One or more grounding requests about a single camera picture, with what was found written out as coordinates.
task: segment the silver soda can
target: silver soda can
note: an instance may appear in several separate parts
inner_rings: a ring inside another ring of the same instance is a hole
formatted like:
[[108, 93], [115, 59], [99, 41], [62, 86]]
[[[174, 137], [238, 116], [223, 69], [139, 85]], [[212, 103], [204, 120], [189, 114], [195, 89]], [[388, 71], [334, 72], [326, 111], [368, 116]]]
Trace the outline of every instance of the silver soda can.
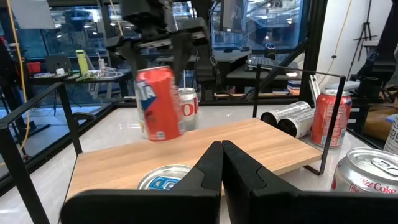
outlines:
[[145, 175], [138, 183], [138, 190], [170, 190], [192, 167], [186, 165], [167, 165], [156, 168]]
[[394, 118], [390, 129], [390, 134], [386, 139], [384, 150], [394, 154], [398, 154], [398, 116]]
[[134, 91], [136, 92], [138, 122], [139, 122], [140, 131], [141, 131], [141, 136], [144, 139], [148, 139], [147, 129], [146, 129], [145, 120], [144, 120], [144, 111], [142, 110], [141, 100], [139, 98], [139, 90], [138, 90], [138, 87], [136, 85], [136, 81], [134, 81]]
[[278, 129], [295, 137], [301, 138], [311, 131], [315, 108], [297, 113], [279, 121]]
[[398, 156], [378, 149], [350, 150], [337, 164], [331, 191], [397, 194]]
[[280, 110], [265, 112], [261, 115], [261, 120], [276, 127], [280, 120], [309, 109], [311, 109], [311, 106], [308, 103], [299, 101], [289, 104]]
[[181, 101], [181, 112], [186, 131], [198, 129], [199, 103], [198, 95], [194, 88], [179, 88]]

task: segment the black metal railing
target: black metal railing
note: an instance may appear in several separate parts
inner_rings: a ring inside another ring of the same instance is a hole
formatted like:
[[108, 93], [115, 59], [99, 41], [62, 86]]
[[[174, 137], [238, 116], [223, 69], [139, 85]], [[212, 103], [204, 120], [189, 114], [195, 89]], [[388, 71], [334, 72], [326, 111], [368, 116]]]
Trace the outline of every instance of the black metal railing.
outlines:
[[77, 130], [78, 123], [73, 119], [72, 109], [70, 108], [70, 103], [67, 96], [67, 90], [63, 83], [53, 84], [41, 94], [33, 97], [28, 102], [24, 103], [0, 119], [0, 142], [2, 144], [0, 147], [0, 154], [4, 159], [4, 163], [6, 164], [8, 171], [16, 184], [22, 200], [25, 203], [26, 209], [34, 223], [46, 224], [50, 222], [45, 214], [43, 205], [39, 199], [39, 196], [37, 195], [36, 189], [19, 153], [18, 147], [14, 142], [9, 125], [55, 90], [58, 91], [62, 102], [76, 155], [82, 153]]
[[336, 75], [336, 74], [330, 74], [330, 73], [324, 73], [324, 72], [307, 71], [307, 70], [302, 70], [302, 69], [298, 69], [298, 68], [288, 68], [288, 67], [277, 66], [277, 65], [257, 65], [256, 87], [254, 89], [254, 94], [255, 95], [254, 95], [254, 106], [253, 106], [253, 118], [255, 118], [257, 116], [257, 106], [258, 106], [257, 101], [258, 101], [258, 94], [259, 94], [259, 84], [258, 83], [260, 82], [261, 67], [269, 67], [269, 68], [272, 68], [272, 69], [283, 68], [283, 69], [296, 70], [296, 71], [300, 71], [300, 72], [306, 72], [309, 75], [322, 74], [322, 75], [328, 75], [328, 76], [333, 76], [333, 77], [340, 78], [339, 84], [338, 84], [338, 88], [337, 88], [337, 95], [336, 95], [335, 104], [333, 105], [333, 111], [331, 113], [328, 134], [326, 135], [326, 142], [325, 142], [325, 146], [323, 147], [320, 168], [319, 168], [319, 170], [316, 170], [315, 168], [313, 168], [310, 165], [304, 166], [304, 168], [308, 169], [309, 171], [313, 172], [314, 174], [322, 175], [325, 172], [326, 159], [328, 157], [331, 137], [332, 137], [332, 134], [333, 134], [333, 129], [335, 128], [335, 123], [336, 123], [336, 118], [337, 118], [337, 114], [338, 114], [338, 108], [340, 106], [341, 97], [343, 96], [344, 84], [346, 82], [345, 75]]

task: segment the yellow cable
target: yellow cable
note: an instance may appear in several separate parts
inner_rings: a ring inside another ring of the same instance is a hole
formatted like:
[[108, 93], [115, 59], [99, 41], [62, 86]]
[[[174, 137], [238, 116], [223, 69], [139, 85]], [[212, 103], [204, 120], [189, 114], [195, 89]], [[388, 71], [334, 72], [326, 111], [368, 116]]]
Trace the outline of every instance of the yellow cable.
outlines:
[[[343, 34], [344, 27], [346, 26], [347, 17], [348, 17], [349, 10], [351, 9], [351, 3], [352, 3], [352, 2], [353, 2], [353, 0], [350, 0], [350, 1], [349, 1], [348, 9], [347, 9], [347, 12], [346, 12], [346, 17], [344, 18], [343, 27], [342, 27], [341, 30], [340, 30], [340, 34], [339, 34], [339, 36], [338, 36], [337, 44], [336, 44], [336, 48], [335, 48], [335, 53], [334, 53], [333, 55], [336, 55], [336, 54], [337, 54], [338, 44], [340, 43], [340, 39], [341, 39], [341, 35]], [[333, 58], [333, 59], [331, 60], [331, 63], [330, 63], [330, 66], [329, 66], [329, 69], [328, 69], [327, 73], [330, 72], [330, 69], [331, 69], [331, 67], [333, 66], [333, 63], [334, 63], [334, 62], [335, 62], [335, 58]], [[326, 75], [323, 76], [323, 78], [322, 78], [322, 80], [319, 82], [319, 84], [321, 84], [321, 83], [323, 82], [323, 80], [325, 79], [325, 77], [326, 77]]]
[[[113, 1], [110, 0], [110, 2], [111, 2], [113, 14], [116, 16], [116, 10], [114, 10]], [[122, 27], [120, 26], [120, 22], [119, 22], [119, 19], [118, 19], [118, 18], [116, 18], [116, 22], [118, 22], [119, 31], [120, 31], [120, 36], [122, 36], [122, 35], [123, 35], [123, 31], [122, 31]]]
[[[18, 60], [19, 60], [19, 69], [21, 70], [22, 91], [24, 92], [24, 101], [26, 103], [27, 97], [26, 97], [26, 89], [25, 89], [24, 65], [22, 63], [21, 51], [19, 50], [18, 38], [17, 38], [16, 29], [15, 29], [14, 18], [12, 16], [10, 0], [7, 0], [7, 6], [8, 6], [8, 13], [9, 13], [9, 16], [10, 16], [10, 21], [11, 21], [12, 34], [14, 35], [14, 40], [15, 40], [15, 44], [16, 44], [16, 48], [17, 48], [17, 54], [18, 54]], [[26, 111], [26, 113], [27, 113], [27, 124], [26, 124], [26, 131], [25, 131], [25, 139], [22, 142], [22, 145], [19, 148], [19, 150], [22, 150], [24, 148], [26, 140], [27, 140], [27, 137], [29, 135], [29, 110]]]

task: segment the soda can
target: soda can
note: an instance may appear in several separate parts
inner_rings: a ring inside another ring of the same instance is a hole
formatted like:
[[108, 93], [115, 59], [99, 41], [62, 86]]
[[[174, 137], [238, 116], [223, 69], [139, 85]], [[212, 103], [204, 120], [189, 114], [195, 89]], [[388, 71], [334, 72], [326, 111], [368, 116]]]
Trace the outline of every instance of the soda can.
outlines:
[[384, 150], [398, 154], [398, 116], [396, 116], [392, 122], [390, 133], [384, 145]]
[[309, 109], [311, 109], [311, 106], [308, 103], [299, 101], [289, 104], [280, 110], [265, 112], [261, 115], [261, 120], [276, 127], [280, 120]]
[[194, 88], [179, 88], [181, 100], [181, 113], [183, 115], [186, 131], [198, 129], [199, 104], [198, 95]]
[[278, 122], [278, 129], [295, 137], [301, 138], [311, 131], [314, 109], [284, 118]]
[[[311, 128], [311, 141], [319, 146], [324, 146], [326, 143], [326, 136], [329, 131], [336, 95], [337, 90], [324, 90], [317, 98], [317, 108]], [[349, 93], [343, 91], [337, 112], [335, 128], [331, 136], [330, 147], [339, 147], [343, 144], [352, 102]]]
[[136, 92], [136, 102], [137, 102], [137, 111], [138, 111], [138, 122], [141, 131], [141, 136], [144, 139], [148, 138], [147, 130], [145, 127], [145, 120], [144, 120], [144, 112], [142, 110], [141, 101], [139, 99], [139, 91], [136, 85], [136, 81], [134, 81], [134, 91]]
[[167, 165], [156, 168], [145, 175], [138, 183], [138, 190], [170, 190], [192, 167], [185, 165]]
[[337, 163], [331, 191], [396, 194], [398, 156], [368, 148], [354, 148]]
[[167, 141], [184, 130], [180, 98], [168, 66], [138, 70], [137, 89], [151, 141]]

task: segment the wooden shelf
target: wooden shelf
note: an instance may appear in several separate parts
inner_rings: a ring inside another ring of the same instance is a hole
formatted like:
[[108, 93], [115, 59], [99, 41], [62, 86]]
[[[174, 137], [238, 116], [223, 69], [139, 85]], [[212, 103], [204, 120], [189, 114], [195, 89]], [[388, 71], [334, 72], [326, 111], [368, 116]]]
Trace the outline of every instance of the wooden shelf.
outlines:
[[213, 141], [230, 140], [280, 175], [321, 159], [322, 152], [256, 119], [190, 131], [166, 142], [141, 142], [80, 154], [67, 198], [89, 189], [136, 189], [151, 170], [193, 166]]

